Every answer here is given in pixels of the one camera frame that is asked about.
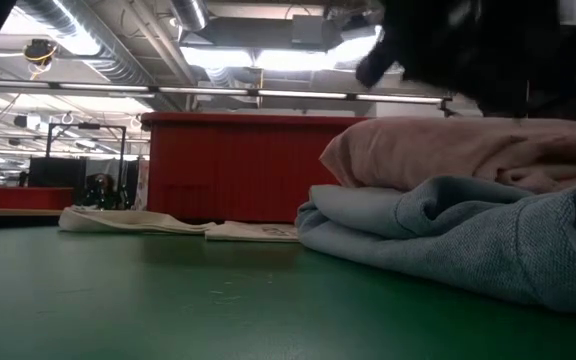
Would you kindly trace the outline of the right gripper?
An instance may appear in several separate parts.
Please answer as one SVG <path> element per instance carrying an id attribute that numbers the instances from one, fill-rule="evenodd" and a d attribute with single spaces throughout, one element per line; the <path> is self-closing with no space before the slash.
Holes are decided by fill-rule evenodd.
<path id="1" fill-rule="evenodd" d="M 484 117 L 524 118 L 520 90 L 559 92 L 574 84 L 575 54 L 556 0 L 387 0 L 384 41 L 358 63 L 375 87 L 389 72 L 461 93 Z"/>

